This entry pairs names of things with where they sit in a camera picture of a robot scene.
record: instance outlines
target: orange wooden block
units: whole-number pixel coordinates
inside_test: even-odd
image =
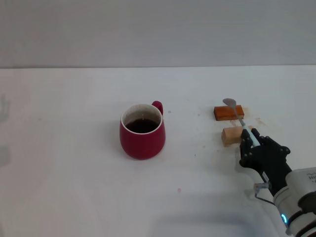
[[[236,111],[238,116],[243,119],[244,113],[241,105],[236,106]],[[234,113],[234,110],[229,106],[214,107],[214,115],[217,121],[238,119]]]

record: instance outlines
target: spoon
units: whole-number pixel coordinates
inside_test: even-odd
[[[238,116],[237,111],[236,111],[236,100],[234,99],[230,99],[230,98],[226,98],[223,100],[224,104],[226,104],[227,106],[231,107],[235,114],[236,117],[239,119],[239,122],[242,126],[243,129],[246,129],[247,132],[250,135],[250,139],[252,140],[252,146],[256,147],[256,146],[260,146],[260,143],[258,142],[257,138],[252,134],[252,132],[250,131],[249,127],[246,126],[246,124],[244,123],[244,121]]]

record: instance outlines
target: small wooden block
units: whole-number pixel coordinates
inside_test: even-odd
[[[236,112],[238,116],[243,119],[244,113],[241,105],[236,106]],[[234,110],[229,106],[214,107],[214,115],[217,121],[238,119]]]
[[[222,131],[222,141],[224,147],[228,147],[234,143],[241,142],[242,127],[226,127]]]

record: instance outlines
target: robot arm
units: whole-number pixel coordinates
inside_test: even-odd
[[[288,234],[316,237],[316,168],[292,171],[286,163],[290,154],[287,147],[268,136],[260,136],[255,128],[251,132],[260,146],[252,146],[250,135],[244,129],[240,165],[256,170],[265,181]]]

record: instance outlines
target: coffee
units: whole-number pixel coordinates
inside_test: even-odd
[[[136,133],[147,133],[154,131],[159,126],[159,123],[150,119],[141,118],[126,125],[126,128]]]

